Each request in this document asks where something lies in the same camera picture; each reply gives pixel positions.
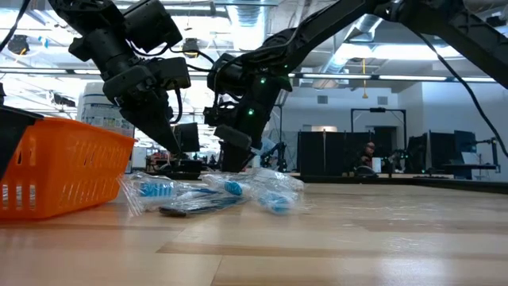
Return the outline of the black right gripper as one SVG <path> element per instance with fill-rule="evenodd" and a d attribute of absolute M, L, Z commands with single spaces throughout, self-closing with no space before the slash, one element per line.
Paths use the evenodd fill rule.
<path fill-rule="evenodd" d="M 221 170 L 223 172 L 244 171 L 255 153 L 250 148 L 261 149 L 261 137 L 274 106 L 274 95 L 266 92 L 249 92 L 240 102 L 222 102 L 237 108 L 231 126 L 220 125 L 214 135 L 221 138 Z"/>

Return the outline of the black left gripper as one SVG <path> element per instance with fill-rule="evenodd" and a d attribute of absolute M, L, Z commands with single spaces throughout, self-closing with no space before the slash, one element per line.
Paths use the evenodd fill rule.
<path fill-rule="evenodd" d="M 149 68 L 135 65 L 116 75 L 108 71 L 102 79 L 105 96 L 121 108 L 124 119 L 170 153 L 181 152 L 170 124 L 172 108 L 167 100 L 157 100 L 157 79 Z"/>

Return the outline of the clear bag of cotton pads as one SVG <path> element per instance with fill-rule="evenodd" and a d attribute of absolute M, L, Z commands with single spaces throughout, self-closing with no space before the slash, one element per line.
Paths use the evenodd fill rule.
<path fill-rule="evenodd" d="M 284 184 L 296 191 L 303 191 L 305 189 L 305 184 L 301 180 L 290 176 L 288 173 L 278 172 L 269 168 L 251 168 L 247 173 L 257 178 Z"/>

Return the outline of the bagged black comb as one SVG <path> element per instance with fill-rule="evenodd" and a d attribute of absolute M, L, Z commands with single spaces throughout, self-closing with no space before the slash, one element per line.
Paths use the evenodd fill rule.
<path fill-rule="evenodd" d="M 185 218 L 193 215 L 213 213 L 245 203 L 240 197 L 222 197 L 218 199 L 195 199 L 159 207 L 159 212 L 168 217 Z"/>

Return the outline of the person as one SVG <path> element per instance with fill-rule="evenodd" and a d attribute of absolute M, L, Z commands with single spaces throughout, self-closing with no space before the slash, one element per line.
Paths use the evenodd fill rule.
<path fill-rule="evenodd" d="M 272 150 L 275 145 L 276 145 L 276 143 L 273 142 L 268 137 L 262 137 L 261 138 L 261 149 L 259 152 L 260 157 L 262 155 L 264 155 L 265 153 L 268 153 L 270 150 Z M 278 152 L 277 152 L 277 150 L 275 150 L 274 153 L 269 156 L 269 158 L 270 159 L 277 159 L 277 156 L 278 156 Z"/>
<path fill-rule="evenodd" d="M 369 141 L 365 145 L 364 151 L 360 155 L 360 165 L 372 168 L 372 160 L 374 157 L 374 152 L 375 152 L 375 143 Z"/>

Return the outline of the black background monitor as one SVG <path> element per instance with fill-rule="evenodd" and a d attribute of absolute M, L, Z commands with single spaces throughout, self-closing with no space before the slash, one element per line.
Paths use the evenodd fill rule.
<path fill-rule="evenodd" d="M 198 152 L 200 150 L 198 124 L 196 122 L 178 124 L 174 128 L 174 133 L 182 153 Z"/>

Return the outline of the white wipes canister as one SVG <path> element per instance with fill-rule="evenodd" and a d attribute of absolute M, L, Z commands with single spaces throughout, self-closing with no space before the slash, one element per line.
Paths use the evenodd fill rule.
<path fill-rule="evenodd" d="M 118 106 L 103 93 L 103 82 L 87 83 L 79 96 L 77 120 L 92 126 L 134 137 L 134 126 L 125 120 Z"/>

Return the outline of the black ceiling-hung device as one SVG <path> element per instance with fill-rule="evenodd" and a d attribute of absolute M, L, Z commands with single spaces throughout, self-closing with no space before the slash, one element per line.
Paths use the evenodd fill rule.
<path fill-rule="evenodd" d="M 183 42 L 182 52 L 187 58 L 199 57 L 199 46 L 197 38 L 186 38 Z"/>
<path fill-rule="evenodd" d="M 30 51 L 26 35 L 13 35 L 7 48 L 10 52 L 17 55 L 25 55 Z"/>

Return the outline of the black partition panel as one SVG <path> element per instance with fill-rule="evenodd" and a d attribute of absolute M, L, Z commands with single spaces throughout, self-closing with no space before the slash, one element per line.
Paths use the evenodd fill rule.
<path fill-rule="evenodd" d="M 387 156 L 394 147 L 389 133 L 299 132 L 298 171 L 301 176 L 349 174 L 360 165 L 368 143 L 374 145 L 374 157 Z"/>

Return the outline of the orange slotted plastic basket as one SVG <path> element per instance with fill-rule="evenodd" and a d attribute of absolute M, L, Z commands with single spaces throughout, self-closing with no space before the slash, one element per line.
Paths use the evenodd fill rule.
<path fill-rule="evenodd" d="M 75 120 L 36 122 L 0 180 L 0 219 L 50 218 L 115 199 L 134 143 Z"/>

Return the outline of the black plastic bin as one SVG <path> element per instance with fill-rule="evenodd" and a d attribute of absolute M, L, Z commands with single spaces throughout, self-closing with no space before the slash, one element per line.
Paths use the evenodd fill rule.
<path fill-rule="evenodd" d="M 0 180 L 28 126 L 43 116 L 10 106 L 0 106 Z"/>

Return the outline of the bright ceiling light panel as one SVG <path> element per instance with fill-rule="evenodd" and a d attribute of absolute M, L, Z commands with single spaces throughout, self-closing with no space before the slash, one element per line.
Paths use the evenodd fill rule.
<path fill-rule="evenodd" d="M 424 44 L 342 44 L 336 59 L 374 58 L 381 60 L 437 60 L 437 54 Z"/>

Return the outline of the long ceiling light strip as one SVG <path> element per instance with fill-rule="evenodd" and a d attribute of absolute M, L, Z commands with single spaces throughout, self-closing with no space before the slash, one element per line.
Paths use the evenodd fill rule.
<path fill-rule="evenodd" d="M 0 67 L 3 74 L 28 75 L 100 75 L 95 69 L 58 69 L 58 68 L 10 68 Z M 376 75 L 376 74 L 323 74 L 323 73 L 290 73 L 289 78 L 297 79 L 350 79 L 378 81 L 421 81 L 421 82 L 457 82 L 451 76 L 434 75 Z"/>

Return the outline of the black background workstation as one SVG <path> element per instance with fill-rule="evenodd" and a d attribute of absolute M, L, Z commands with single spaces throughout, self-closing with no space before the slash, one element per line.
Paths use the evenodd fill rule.
<path fill-rule="evenodd" d="M 409 138 L 405 161 L 409 173 L 453 174 L 456 179 L 470 180 L 471 169 L 449 169 L 447 164 L 465 164 L 462 153 L 476 153 L 472 144 L 476 136 L 470 131 L 433 132 Z"/>

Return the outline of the silver ceiling air duct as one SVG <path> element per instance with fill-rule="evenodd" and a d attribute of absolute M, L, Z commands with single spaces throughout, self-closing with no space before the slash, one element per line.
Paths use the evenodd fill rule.
<path fill-rule="evenodd" d="M 231 21 L 234 56 L 259 48 L 265 39 L 269 0 L 231 0 L 225 8 Z"/>

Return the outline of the thin black station frame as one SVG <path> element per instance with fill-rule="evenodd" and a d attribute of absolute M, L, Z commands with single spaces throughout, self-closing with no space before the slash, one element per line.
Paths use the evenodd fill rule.
<path fill-rule="evenodd" d="M 348 142 L 353 149 L 353 153 L 355 154 L 355 160 L 352 163 L 353 175 L 354 171 L 360 165 L 360 155 L 364 151 L 365 145 L 372 141 L 374 142 L 373 136 L 375 135 L 371 131 L 363 132 L 363 133 L 355 133 L 354 132 L 354 121 L 353 115 L 356 111 L 368 111 L 369 113 L 386 113 L 390 112 L 400 112 L 403 115 L 403 128 L 404 133 L 406 133 L 406 112 L 404 110 L 393 110 L 386 109 L 384 107 L 372 107 L 368 109 L 352 109 L 350 112 L 352 123 L 351 123 L 351 133 L 348 135 Z M 381 144 L 375 143 L 375 152 L 374 157 L 381 157 L 383 160 L 383 167 L 385 167 L 388 171 L 389 177 L 392 177 L 393 172 L 396 170 L 396 166 L 400 164 L 400 160 L 404 160 L 408 157 L 407 151 L 405 149 L 394 149 L 391 151 L 386 151 L 383 149 Z"/>

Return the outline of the black aluminium table frame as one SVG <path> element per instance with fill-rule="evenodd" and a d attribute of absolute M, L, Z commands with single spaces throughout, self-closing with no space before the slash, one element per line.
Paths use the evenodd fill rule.
<path fill-rule="evenodd" d="M 436 177 L 394 178 L 394 177 L 341 177 L 341 176 L 295 176 L 296 179 L 308 184 L 375 184 L 375 185 L 408 185 L 419 187 L 435 187 L 459 191 L 475 191 L 508 195 L 508 183 L 437 179 Z"/>

